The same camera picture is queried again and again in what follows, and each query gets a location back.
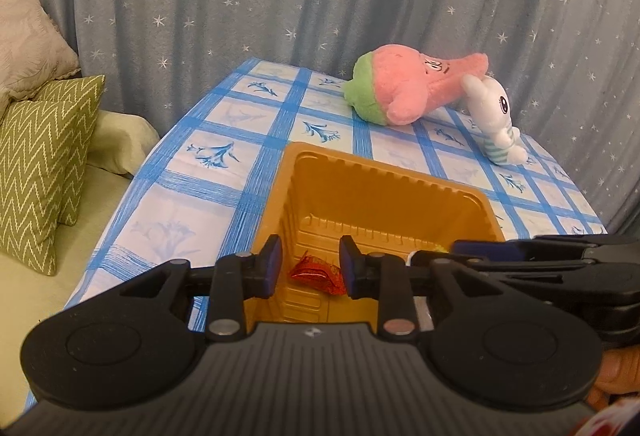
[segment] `white stuffed bunny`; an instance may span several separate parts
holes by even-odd
[[[485,76],[482,80],[471,74],[461,79],[466,105],[471,118],[484,134],[484,151],[496,165],[520,165],[527,160],[527,151],[516,141],[520,130],[511,125],[507,93],[497,80]]]

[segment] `human hand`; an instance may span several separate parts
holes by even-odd
[[[600,410],[609,405],[609,395],[631,392],[640,392],[640,346],[606,351],[587,403]]]

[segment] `patrick star plush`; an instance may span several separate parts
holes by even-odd
[[[407,125],[463,96],[462,76],[481,78],[488,66],[482,53],[443,60],[388,44],[358,59],[353,80],[343,85],[344,97],[363,120]]]

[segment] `yellow container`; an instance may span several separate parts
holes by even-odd
[[[272,233],[282,239],[282,270],[270,299],[245,301],[255,322],[369,322],[373,299],[352,300],[289,278],[303,254],[340,266],[338,241],[351,235],[363,253],[402,257],[420,249],[447,251],[458,239],[504,241],[480,191],[354,155],[291,143],[284,150],[254,241],[260,251]]]

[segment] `green pillow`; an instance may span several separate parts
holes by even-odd
[[[60,201],[58,222],[73,226],[78,220],[78,207],[84,181],[84,166],[98,116],[100,96],[104,90],[104,75],[54,80],[41,86],[33,101],[69,101],[78,108],[74,148],[69,152],[65,183]]]
[[[0,248],[56,273],[53,238],[78,109],[71,102],[12,103],[0,123]]]

